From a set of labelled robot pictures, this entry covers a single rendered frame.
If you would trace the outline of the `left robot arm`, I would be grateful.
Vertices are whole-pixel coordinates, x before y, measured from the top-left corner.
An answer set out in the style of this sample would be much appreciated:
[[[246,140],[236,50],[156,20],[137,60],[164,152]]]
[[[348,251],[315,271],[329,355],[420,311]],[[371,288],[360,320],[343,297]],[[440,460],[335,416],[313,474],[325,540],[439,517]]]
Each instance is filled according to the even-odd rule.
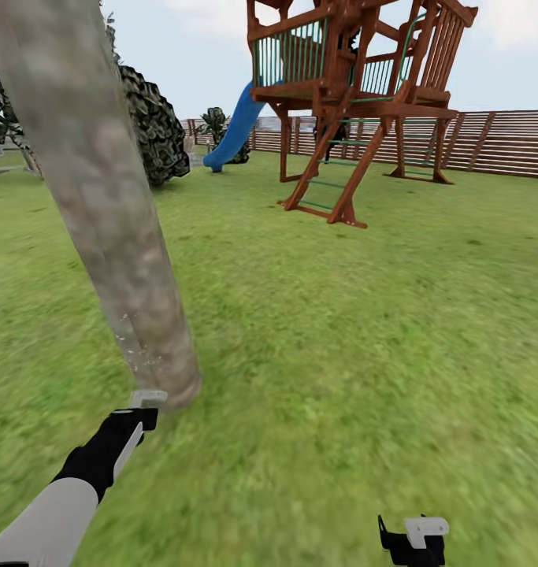
[[[23,515],[0,532],[0,567],[72,567],[81,548],[81,532],[91,523],[105,491],[131,457],[143,431],[153,431],[162,390],[132,393],[128,409],[115,410],[85,447],[76,447],[63,469]],[[399,567],[409,567],[401,564]]]

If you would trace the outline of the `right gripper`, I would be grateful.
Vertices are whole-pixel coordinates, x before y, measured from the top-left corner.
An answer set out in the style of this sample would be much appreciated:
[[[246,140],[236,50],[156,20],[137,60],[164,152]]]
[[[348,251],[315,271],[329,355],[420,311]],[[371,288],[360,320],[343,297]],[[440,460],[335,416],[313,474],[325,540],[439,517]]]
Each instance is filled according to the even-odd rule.
[[[427,547],[413,548],[406,533],[389,533],[384,527],[383,518],[378,522],[381,526],[381,542],[384,549],[391,550],[391,559],[396,565],[406,564],[409,567],[443,567],[442,539],[438,535],[427,535],[424,540]]]

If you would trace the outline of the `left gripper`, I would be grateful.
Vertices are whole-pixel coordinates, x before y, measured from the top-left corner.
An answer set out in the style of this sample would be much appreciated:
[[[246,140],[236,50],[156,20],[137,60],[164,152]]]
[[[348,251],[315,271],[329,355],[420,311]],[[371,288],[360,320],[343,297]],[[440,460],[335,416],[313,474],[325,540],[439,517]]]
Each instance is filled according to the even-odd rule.
[[[143,423],[143,431],[153,431],[158,423],[158,408],[148,409],[143,407],[142,409],[135,409],[135,411],[140,415],[140,420]]]

